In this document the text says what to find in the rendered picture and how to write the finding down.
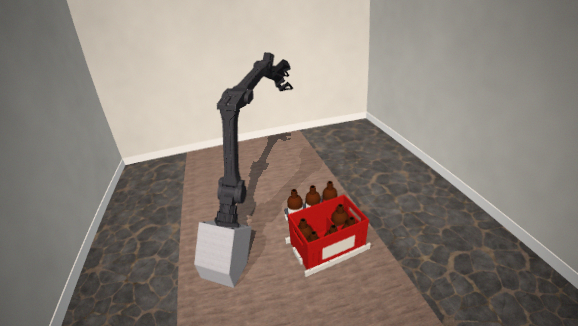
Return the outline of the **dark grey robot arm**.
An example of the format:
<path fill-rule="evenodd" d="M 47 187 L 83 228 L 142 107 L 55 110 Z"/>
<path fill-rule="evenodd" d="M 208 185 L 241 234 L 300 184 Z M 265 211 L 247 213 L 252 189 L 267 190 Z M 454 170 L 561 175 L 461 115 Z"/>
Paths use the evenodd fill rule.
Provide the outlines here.
<path fill-rule="evenodd" d="M 217 103 L 217 110 L 220 110 L 222 119 L 224 154 L 224 177 L 218 180 L 217 197 L 218 199 L 220 197 L 220 207 L 215 218 L 216 225 L 217 220 L 219 221 L 217 226 L 239 228 L 235 204 L 244 203 L 247 189 L 245 180 L 241 180 L 239 173 L 238 116 L 240 109 L 253 100 L 253 89 L 263 77 L 271 78 L 275 71 L 273 79 L 280 81 L 283 78 L 280 71 L 285 72 L 291 69 L 290 64 L 285 59 L 282 59 L 276 66 L 271 66 L 273 61 L 274 54 L 264 52 L 263 60 L 256 61 L 253 64 L 253 69 L 239 84 L 233 88 L 227 88 Z M 272 68 L 274 69 L 273 72 Z"/>

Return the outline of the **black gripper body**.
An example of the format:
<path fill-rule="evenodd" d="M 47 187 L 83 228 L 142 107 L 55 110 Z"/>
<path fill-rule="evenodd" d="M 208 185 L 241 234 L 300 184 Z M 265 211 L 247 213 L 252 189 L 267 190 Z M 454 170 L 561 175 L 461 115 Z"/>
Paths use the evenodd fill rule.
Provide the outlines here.
<path fill-rule="evenodd" d="M 279 89 L 279 91 L 281 91 L 282 89 L 284 89 L 284 88 L 286 87 L 285 84 L 283 84 L 283 85 L 281 86 L 281 83 L 284 83 L 284 82 L 285 82 L 284 77 L 283 77 L 280 81 L 275 80 L 275 79 L 273 79 L 274 73 L 275 73 L 275 72 L 273 72 L 272 77 L 271 77 L 271 78 L 268 78 L 268 79 L 273 80 L 273 81 L 275 82 L 275 86 Z M 284 76 L 284 75 L 285 75 L 285 72 L 282 72 L 282 74 L 283 74 L 283 76 Z"/>

